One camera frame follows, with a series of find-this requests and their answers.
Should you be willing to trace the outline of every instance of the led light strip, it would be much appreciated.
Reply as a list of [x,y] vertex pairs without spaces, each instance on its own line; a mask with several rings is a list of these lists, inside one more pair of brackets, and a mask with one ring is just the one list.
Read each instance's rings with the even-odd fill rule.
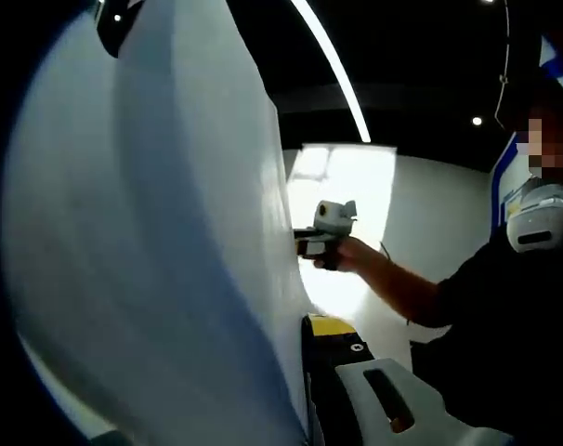
[[362,142],[371,142],[371,136],[368,133],[368,127],[364,121],[364,116],[362,115],[360,104],[358,103],[358,99],[354,93],[354,88],[347,78],[346,70],[341,63],[341,60],[339,60],[337,51],[335,51],[334,45],[331,43],[329,36],[323,29],[321,22],[311,9],[310,5],[307,3],[307,0],[292,0],[292,3],[307,23],[313,35],[317,39],[317,42],[319,42],[322,52],[329,61],[331,69],[334,71],[335,77],[337,78],[337,82],[339,83],[341,90],[344,92],[347,105],[352,112],[354,121],[356,121],[356,127],[360,132]]

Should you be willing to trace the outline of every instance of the person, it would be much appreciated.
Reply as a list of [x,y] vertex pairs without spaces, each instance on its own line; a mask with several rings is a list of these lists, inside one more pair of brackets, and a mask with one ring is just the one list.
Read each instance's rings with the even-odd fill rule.
[[[530,167],[542,176],[524,192],[545,181],[563,185],[563,104],[535,93],[521,130]],[[354,238],[340,243],[338,256],[340,271],[360,275],[407,320],[451,326],[412,349],[413,372],[442,394],[450,414],[520,443],[563,429],[563,247],[518,254],[501,227],[439,283]]]

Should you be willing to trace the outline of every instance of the white wall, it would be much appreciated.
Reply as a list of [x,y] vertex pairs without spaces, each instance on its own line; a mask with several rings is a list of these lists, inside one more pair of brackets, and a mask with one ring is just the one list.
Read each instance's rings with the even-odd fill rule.
[[[397,156],[383,236],[393,260],[432,281],[453,274],[489,238],[489,185],[488,174]],[[371,196],[379,202],[379,207],[386,206],[382,203],[386,190],[371,191]],[[304,280],[304,269],[301,270]],[[335,280],[333,275],[337,274],[340,273],[329,272],[325,280]],[[444,332],[412,325],[406,327],[406,321],[370,289],[365,288],[363,296],[357,296],[361,286],[359,278],[352,278],[349,285],[351,292],[336,285],[325,287],[325,293],[338,290],[338,301],[359,298],[358,307],[342,312],[334,305],[330,312],[352,322],[376,357],[392,357],[411,367],[409,340],[425,342]]]
[[512,136],[490,173],[491,193],[495,193],[491,196],[491,201],[495,201],[491,203],[491,219],[495,228],[518,209],[521,186],[529,177],[529,157],[523,149],[521,153],[517,151],[517,140]]
[[[352,234],[379,247],[395,171],[395,149],[369,145],[309,145],[298,154],[288,182],[290,212],[295,228],[312,225],[321,199],[356,200],[358,221]],[[405,321],[370,293],[355,274],[314,269],[299,262],[308,297],[323,313],[351,322],[369,342],[376,357],[389,357],[411,367]]]
[[489,215],[488,174],[398,156],[384,243],[396,262],[439,281],[488,240]]

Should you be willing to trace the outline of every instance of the black object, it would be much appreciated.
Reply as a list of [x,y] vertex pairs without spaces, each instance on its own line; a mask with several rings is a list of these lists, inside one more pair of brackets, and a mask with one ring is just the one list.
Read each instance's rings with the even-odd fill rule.
[[322,267],[329,271],[336,271],[339,267],[337,248],[339,247],[341,238],[312,228],[307,230],[294,230],[294,240],[296,243],[296,253],[299,256],[307,256],[309,243],[324,243],[325,249],[322,254],[308,256],[308,258],[322,260]]
[[536,232],[534,234],[522,235],[517,240],[519,244],[547,242],[552,240],[552,232],[543,230],[542,232]]
[[[353,349],[354,345],[361,346],[361,350]],[[358,420],[335,367],[373,360],[366,343],[356,332],[314,335],[310,317],[306,316],[302,320],[302,359],[307,397],[314,403],[325,445],[361,445]]]
[[131,31],[145,0],[139,0],[129,7],[130,3],[130,0],[104,0],[96,6],[99,40],[114,58],[118,58],[121,45]]

